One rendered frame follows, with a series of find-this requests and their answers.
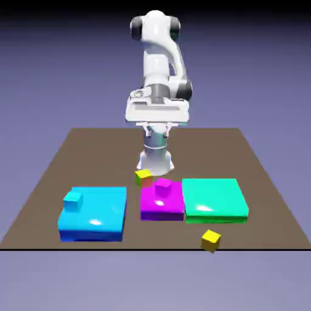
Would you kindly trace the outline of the small magenta cube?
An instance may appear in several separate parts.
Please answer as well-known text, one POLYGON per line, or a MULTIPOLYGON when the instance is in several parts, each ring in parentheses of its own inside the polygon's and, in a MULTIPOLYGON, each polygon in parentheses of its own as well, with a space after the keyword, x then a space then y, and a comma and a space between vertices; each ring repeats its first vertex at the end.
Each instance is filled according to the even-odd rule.
POLYGON ((167 197, 169 196, 171 189, 172 189, 172 180, 159 178, 154 183, 154 192, 157 196, 160 197, 167 197))

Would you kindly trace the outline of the small yellow-green cube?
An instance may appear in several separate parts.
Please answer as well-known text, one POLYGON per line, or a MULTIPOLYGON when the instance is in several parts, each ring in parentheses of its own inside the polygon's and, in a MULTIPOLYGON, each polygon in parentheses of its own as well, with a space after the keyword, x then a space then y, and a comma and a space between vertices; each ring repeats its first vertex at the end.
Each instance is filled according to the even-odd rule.
POLYGON ((152 186, 153 175, 148 169, 140 169, 135 171, 135 184, 140 188, 152 186))

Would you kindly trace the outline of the large green box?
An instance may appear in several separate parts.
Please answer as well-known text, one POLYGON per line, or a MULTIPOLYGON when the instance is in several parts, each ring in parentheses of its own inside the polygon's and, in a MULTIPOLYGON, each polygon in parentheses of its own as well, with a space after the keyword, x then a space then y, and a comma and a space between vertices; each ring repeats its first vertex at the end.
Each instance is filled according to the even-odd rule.
POLYGON ((248 219, 236 179, 183 179, 182 191, 189 224, 243 224, 248 219))

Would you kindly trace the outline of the small cyan cube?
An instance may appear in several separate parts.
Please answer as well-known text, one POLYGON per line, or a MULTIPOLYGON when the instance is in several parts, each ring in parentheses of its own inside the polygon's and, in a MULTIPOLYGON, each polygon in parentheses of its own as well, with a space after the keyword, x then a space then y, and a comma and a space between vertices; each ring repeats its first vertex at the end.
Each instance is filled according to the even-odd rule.
POLYGON ((70 213, 77 213, 83 205, 83 195, 77 191, 69 191, 63 199, 63 208, 70 213))

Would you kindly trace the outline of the large cyan box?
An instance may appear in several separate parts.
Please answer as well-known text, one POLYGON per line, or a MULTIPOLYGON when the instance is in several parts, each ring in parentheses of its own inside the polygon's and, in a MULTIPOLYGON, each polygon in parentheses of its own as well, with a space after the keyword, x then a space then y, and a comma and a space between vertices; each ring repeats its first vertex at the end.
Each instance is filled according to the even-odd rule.
POLYGON ((73 186, 83 195, 79 212, 62 209, 58 231, 63 242, 121 242, 126 216, 127 190, 121 186, 73 186))

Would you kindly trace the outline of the small yellow cube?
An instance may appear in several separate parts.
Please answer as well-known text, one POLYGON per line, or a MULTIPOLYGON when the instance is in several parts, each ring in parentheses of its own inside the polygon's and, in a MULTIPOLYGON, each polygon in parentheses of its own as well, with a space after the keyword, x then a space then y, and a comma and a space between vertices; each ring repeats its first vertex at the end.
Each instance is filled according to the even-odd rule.
POLYGON ((212 230, 207 230, 202 235, 201 248, 211 253, 214 253, 219 248, 220 238, 221 235, 219 233, 212 230))

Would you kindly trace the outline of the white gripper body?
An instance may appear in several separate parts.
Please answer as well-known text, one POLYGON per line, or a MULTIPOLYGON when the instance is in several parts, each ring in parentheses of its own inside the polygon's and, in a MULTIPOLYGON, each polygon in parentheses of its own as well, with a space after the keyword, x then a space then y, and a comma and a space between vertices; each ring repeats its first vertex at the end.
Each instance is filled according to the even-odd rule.
POLYGON ((164 103, 151 103, 150 97, 131 98, 126 105, 125 119, 142 123, 187 123, 189 103, 186 100, 164 98, 164 103))

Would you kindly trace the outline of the large magenta box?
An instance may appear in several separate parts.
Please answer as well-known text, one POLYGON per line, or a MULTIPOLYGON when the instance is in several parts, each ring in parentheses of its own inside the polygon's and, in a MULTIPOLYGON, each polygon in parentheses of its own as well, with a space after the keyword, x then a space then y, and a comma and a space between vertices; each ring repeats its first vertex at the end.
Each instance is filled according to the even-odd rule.
POLYGON ((185 204, 183 200, 182 183, 176 181, 172 182, 172 189, 167 197, 160 197, 155 194, 155 182, 152 186, 141 189, 141 220, 183 220, 185 204))

